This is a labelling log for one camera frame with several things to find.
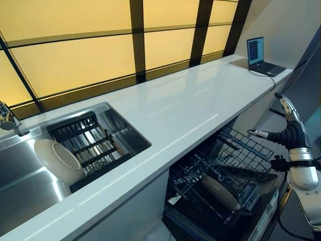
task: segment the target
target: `laptop screen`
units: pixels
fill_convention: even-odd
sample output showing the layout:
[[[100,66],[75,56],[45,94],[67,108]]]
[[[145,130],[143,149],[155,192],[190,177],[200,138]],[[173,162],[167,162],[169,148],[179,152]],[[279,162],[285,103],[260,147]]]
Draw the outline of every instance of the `laptop screen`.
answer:
[[[263,61],[263,37],[247,40],[249,65]]]

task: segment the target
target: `faucet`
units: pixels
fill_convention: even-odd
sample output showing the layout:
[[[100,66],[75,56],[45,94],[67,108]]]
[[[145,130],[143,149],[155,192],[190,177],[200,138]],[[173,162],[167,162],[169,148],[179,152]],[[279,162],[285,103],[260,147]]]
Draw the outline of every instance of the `faucet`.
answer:
[[[0,101],[0,128],[5,131],[14,130],[19,137],[23,137],[30,131],[21,132],[19,129],[21,124],[21,121],[13,114],[6,103]]]

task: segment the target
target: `metal grate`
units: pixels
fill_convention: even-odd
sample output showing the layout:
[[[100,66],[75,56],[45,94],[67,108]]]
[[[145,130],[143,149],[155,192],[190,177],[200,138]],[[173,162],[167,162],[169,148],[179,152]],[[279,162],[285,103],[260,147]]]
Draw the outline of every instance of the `metal grate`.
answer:
[[[94,113],[53,125],[48,132],[78,159],[85,176],[123,156],[123,151],[99,125]]]
[[[221,208],[200,192],[200,179],[206,174],[215,178],[239,201],[241,207],[255,194],[257,184],[274,178],[268,174],[273,152],[230,127],[225,127],[176,162],[170,168],[169,181],[174,188],[167,200],[179,193],[183,199],[208,217],[222,224],[233,224],[242,213]]]

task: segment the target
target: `dishwasher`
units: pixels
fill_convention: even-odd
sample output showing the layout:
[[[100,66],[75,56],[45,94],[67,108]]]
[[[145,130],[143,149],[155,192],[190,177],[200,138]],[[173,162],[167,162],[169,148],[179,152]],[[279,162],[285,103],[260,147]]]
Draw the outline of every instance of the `dishwasher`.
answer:
[[[170,167],[163,222],[177,241],[256,240],[272,212],[277,188],[261,187],[277,178],[273,152],[231,125]]]

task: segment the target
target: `stainless steel sink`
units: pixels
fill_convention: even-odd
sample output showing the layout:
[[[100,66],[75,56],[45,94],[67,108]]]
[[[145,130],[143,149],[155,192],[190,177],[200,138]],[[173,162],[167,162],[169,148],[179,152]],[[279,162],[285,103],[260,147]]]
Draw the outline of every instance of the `stainless steel sink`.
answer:
[[[94,112],[99,125],[110,134],[123,155],[135,156],[151,146],[107,103],[33,127],[26,136],[12,134],[0,140],[0,236],[71,195],[70,186],[57,179],[38,160],[34,143],[39,139],[53,139],[48,127],[68,122],[90,111]],[[116,167],[113,162],[106,166]]]

